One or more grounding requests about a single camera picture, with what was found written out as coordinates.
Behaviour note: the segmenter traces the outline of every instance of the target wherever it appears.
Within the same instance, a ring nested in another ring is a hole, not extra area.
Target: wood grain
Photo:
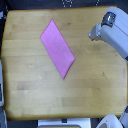
[[[110,45],[88,38],[107,8],[8,13],[1,58],[8,119],[121,115],[127,65]],[[40,40],[52,18],[76,58],[64,80]]]

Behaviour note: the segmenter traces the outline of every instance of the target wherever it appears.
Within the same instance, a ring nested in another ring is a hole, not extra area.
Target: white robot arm
[[[107,42],[128,63],[128,15],[124,11],[110,7],[102,23],[93,27],[89,37]]]

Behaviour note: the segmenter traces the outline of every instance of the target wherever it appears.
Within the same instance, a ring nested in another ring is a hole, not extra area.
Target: pink cloth
[[[41,40],[60,75],[64,79],[75,57],[53,19],[42,33]]]

